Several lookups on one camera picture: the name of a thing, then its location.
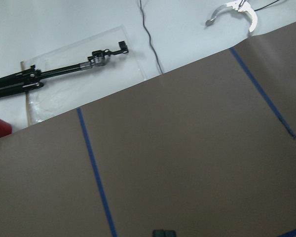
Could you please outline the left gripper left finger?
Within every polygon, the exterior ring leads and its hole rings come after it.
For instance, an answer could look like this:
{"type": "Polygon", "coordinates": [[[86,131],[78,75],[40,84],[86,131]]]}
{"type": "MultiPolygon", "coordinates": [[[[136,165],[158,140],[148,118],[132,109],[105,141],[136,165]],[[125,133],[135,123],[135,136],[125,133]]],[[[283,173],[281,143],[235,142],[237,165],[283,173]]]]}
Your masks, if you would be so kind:
{"type": "Polygon", "coordinates": [[[152,231],[152,236],[153,237],[165,237],[165,231],[158,229],[158,230],[153,230],[152,231]]]}

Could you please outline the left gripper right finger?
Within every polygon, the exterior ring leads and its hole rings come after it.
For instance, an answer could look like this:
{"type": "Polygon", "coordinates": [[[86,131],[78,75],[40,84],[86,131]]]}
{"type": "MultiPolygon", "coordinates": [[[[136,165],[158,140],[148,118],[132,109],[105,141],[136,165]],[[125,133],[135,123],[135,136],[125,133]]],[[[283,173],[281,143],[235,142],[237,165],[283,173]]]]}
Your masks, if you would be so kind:
{"type": "Polygon", "coordinates": [[[165,230],[164,236],[165,237],[176,237],[176,232],[174,230],[165,230]]]}

